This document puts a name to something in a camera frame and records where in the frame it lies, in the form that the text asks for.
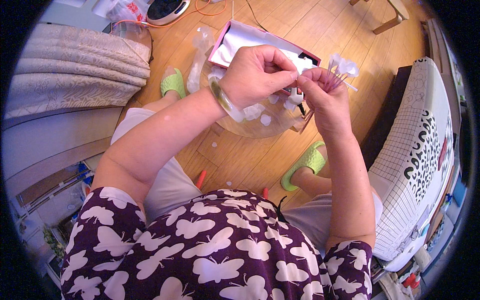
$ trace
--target white stick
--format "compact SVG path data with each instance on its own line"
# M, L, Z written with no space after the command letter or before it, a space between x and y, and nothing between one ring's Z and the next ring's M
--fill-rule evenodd
M350 88L351 88L352 90L354 90L355 92L358 92L358 89L355 88L355 87L353 87L353 86L352 86L351 84L349 84L348 82L345 82L345 81L344 81L343 83L345 83L348 87L350 87Z

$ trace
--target wooden table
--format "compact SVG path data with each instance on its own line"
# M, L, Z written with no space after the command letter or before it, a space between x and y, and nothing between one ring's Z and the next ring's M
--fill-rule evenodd
M350 0L350 4L355 5L358 1L360 0ZM379 35L383 31L390 29L395 25L400 24L403 20L408 20L410 17L407 9L405 8L405 5L403 5L401 0L387 0L387 1L395 10L396 17L386 22L385 24L382 24L379 27L375 28L373 30L373 33L375 33L376 35Z
M210 52L211 50L206 53L207 57L210 55ZM207 76L211 73L212 66L213 64L209 61L205 61L200 76L200 87L208 86ZM272 117L270 125L264 126L260 123L260 117L244 123L237 123L230 116L220 119L217 121L217 124L234 134L250 138L274 136L288 129L295 131L300 130L305 124L300 109L296 108L293 112L289 109L285 109L283 104L288 96L281 92L277 92L276 94L280 97L276 104L271 104L268 99L260 102L260 104L265 106L265 110L262 114Z

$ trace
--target stool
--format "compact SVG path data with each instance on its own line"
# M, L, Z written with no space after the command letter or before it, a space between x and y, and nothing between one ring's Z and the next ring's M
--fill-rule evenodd
M350 0L350 4L355 5L358 1L360 0ZM410 17L407 9L405 8L405 5L403 5L401 0L387 0L387 1L395 10L396 17L386 22L385 24L382 24L379 27L375 28L373 30L373 33L375 33L376 35L379 35L383 31L390 29L395 25L400 24L403 20L408 20Z

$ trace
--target bracelet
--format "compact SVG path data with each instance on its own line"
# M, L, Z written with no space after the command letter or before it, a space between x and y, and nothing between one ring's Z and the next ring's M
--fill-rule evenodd
M218 103L223 107L223 109L227 112L229 116L232 117L233 120L235 120L238 123L243 122L245 119L245 113L243 110L238 110L233 104L230 102L229 98L225 94L224 91L222 91L222 88L218 84L218 77L212 76L208 80L208 85L210 86L210 89L212 90L213 96L215 99L218 101Z

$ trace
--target round device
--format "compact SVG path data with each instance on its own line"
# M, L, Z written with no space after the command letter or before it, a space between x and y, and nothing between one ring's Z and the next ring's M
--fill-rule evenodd
M184 13L190 0L155 0L147 11L147 22L153 25L168 24Z

